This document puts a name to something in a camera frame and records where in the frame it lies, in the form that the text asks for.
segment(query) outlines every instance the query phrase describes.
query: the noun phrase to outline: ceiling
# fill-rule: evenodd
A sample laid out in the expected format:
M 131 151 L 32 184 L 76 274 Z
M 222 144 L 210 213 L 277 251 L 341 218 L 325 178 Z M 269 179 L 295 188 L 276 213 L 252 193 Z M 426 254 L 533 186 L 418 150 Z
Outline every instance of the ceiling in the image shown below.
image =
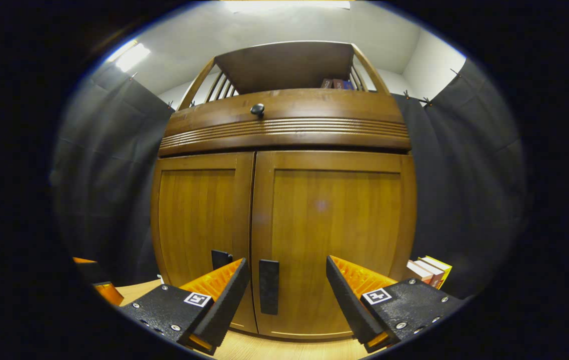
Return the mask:
M 376 68 L 401 74 L 420 36 L 420 27 L 371 2 L 237 13 L 226 3 L 197 2 L 140 34 L 150 54 L 129 73 L 160 95 L 191 82 L 215 55 L 281 41 L 338 41 L 356 44 Z

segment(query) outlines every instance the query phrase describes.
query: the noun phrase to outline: yellow book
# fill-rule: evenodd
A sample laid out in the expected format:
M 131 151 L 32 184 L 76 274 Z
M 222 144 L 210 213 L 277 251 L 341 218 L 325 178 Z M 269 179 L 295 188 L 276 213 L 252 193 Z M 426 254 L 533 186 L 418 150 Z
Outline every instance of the yellow book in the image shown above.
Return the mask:
M 427 264 L 431 264 L 431 265 L 435 266 L 436 268 L 438 268 L 444 272 L 444 275 L 442 276 L 442 280 L 440 280 L 440 283 L 438 284 L 438 287 L 437 287 L 438 289 L 440 289 L 442 287 L 442 285 L 445 283 L 445 280 L 447 280 L 447 276 L 449 276 L 449 273 L 451 272 L 452 266 L 447 265 L 440 260 L 436 260 L 431 256 L 419 257 L 418 259 L 422 260 L 423 262 L 426 262 Z

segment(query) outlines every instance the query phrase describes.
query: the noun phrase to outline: wooden floor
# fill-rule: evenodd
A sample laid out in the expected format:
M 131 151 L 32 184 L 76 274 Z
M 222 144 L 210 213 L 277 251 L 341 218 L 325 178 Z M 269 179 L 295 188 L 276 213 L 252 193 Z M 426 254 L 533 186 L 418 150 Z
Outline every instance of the wooden floor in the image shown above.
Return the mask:
M 127 305 L 152 291 L 160 280 L 117 287 Z M 213 358 L 218 360 L 355 360 L 367 356 L 365 347 L 356 339 L 325 342 L 294 342 L 255 337 L 234 330 L 227 331 Z

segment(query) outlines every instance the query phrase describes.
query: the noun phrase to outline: wooden cabinet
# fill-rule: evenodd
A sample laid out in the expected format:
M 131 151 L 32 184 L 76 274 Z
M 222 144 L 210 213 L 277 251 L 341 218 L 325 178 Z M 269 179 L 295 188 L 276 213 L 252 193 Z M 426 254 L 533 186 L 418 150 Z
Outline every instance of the wooden cabinet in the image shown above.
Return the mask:
M 253 269 L 279 262 L 278 314 L 260 310 L 260 334 L 284 338 L 351 335 L 326 278 L 335 255 L 399 279 L 410 257 L 416 189 L 408 155 L 259 152 L 252 209 Z M 253 271 L 254 284 L 259 274 Z
M 179 287 L 212 271 L 213 249 L 250 260 L 253 285 L 233 328 L 346 337 L 351 330 L 326 279 L 327 255 L 395 279 L 409 259 L 416 213 L 409 155 L 214 153 L 159 159 L 155 172 L 152 228 L 167 283 Z M 260 260 L 279 262 L 277 315 L 261 311 Z
M 158 268 L 180 287 L 213 271 L 211 250 L 249 259 L 254 152 L 159 159 L 151 198 Z M 257 332 L 246 288 L 231 326 Z

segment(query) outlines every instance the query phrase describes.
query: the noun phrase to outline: white wall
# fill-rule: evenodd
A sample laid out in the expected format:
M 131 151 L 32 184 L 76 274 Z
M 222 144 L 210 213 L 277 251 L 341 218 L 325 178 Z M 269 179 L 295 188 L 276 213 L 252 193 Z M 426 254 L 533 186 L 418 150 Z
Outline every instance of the white wall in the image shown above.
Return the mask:
M 415 51 L 402 75 L 413 91 L 412 98 L 435 98 L 465 64 L 467 58 L 436 35 L 420 30 Z
M 364 78 L 363 81 L 365 82 L 367 88 L 369 88 L 370 90 L 376 89 L 374 83 L 371 81 L 371 78 L 369 78 L 369 75 L 367 75 L 367 72 L 362 67 L 362 65 L 355 64 L 355 66 L 358 69 L 358 72 L 360 72 L 360 75 Z M 387 88 L 389 89 L 390 92 L 394 94 L 403 94 L 405 90 L 408 90 L 409 94 L 413 93 L 411 86 L 408 84 L 405 78 L 399 73 L 394 73 L 391 71 L 386 71 L 381 69 L 377 70 L 378 73 L 380 74 L 380 77 L 384 81 L 385 85 L 387 85 Z M 214 80 L 216 80 L 216 77 L 218 77 L 219 73 L 220 71 L 216 71 L 215 73 L 210 73 L 209 76 L 207 76 L 204 79 L 202 85 L 200 86 L 200 89 L 198 89 L 198 92 L 193 97 L 193 101 L 195 101 L 196 105 L 203 104 L 205 102 L 205 98 L 207 97 L 207 95 L 209 95 L 209 89 L 211 88 L 211 84 L 214 83 Z M 168 91 L 161 93 L 158 97 L 161 100 L 163 100 L 165 103 L 173 101 L 171 107 L 173 109 L 177 109 L 180 105 L 180 101 L 182 100 L 182 96 L 184 96 L 185 93 L 187 92 L 187 89 L 189 89 L 189 85 L 191 85 L 191 82 L 185 82 L 182 85 L 176 86 L 173 89 L 169 89 Z

